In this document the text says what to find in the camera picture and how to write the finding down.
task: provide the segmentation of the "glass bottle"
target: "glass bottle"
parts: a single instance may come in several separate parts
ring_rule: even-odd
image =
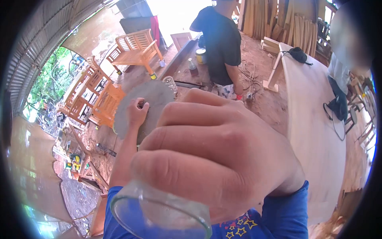
[[[199,75],[199,71],[197,70],[196,64],[192,61],[192,58],[188,59],[188,68],[192,77]]]

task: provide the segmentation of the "tree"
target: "tree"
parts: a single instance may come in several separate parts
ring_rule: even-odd
[[[34,106],[41,101],[56,104],[61,100],[74,78],[75,66],[70,64],[73,55],[74,52],[64,47],[53,52],[32,87],[27,105]]]

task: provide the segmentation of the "black bag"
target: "black bag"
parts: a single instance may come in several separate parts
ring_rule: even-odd
[[[326,112],[326,114],[328,115],[328,117],[329,117],[330,120],[333,120],[333,118],[329,116],[328,112],[327,112],[326,109],[325,109],[325,105],[327,105],[327,107],[328,107],[329,109],[331,109],[331,110],[334,112],[335,116],[336,116],[337,119],[339,119],[339,120],[346,120],[346,118],[347,118],[347,116],[348,116],[348,114],[347,114],[348,111],[346,111],[346,115],[344,115],[344,114],[342,113],[342,112],[345,112],[345,111],[342,111],[342,110],[341,110],[341,107],[343,107],[343,106],[339,103],[338,99],[339,99],[339,97],[337,96],[334,100],[332,100],[331,102],[329,102],[329,104],[324,103],[324,105],[323,105],[324,110],[325,110],[325,112]]]
[[[292,48],[289,51],[283,51],[283,53],[289,53],[296,61],[298,61],[300,63],[305,63],[307,65],[313,65],[312,63],[306,62],[308,57],[306,56],[304,51],[301,50],[301,48],[299,48],[299,47]]]

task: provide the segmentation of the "hand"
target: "hand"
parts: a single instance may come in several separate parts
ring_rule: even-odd
[[[213,224],[302,187],[289,141],[242,102],[199,89],[183,101],[164,108],[133,157],[133,177],[209,206]]]
[[[244,87],[240,82],[238,84],[234,84],[234,87],[235,87],[235,94],[240,96],[243,95]]]
[[[130,101],[130,105],[127,108],[129,127],[139,128],[146,119],[146,115],[149,110],[149,103],[146,102],[142,109],[138,108],[138,104],[143,101],[143,98],[132,99]]]

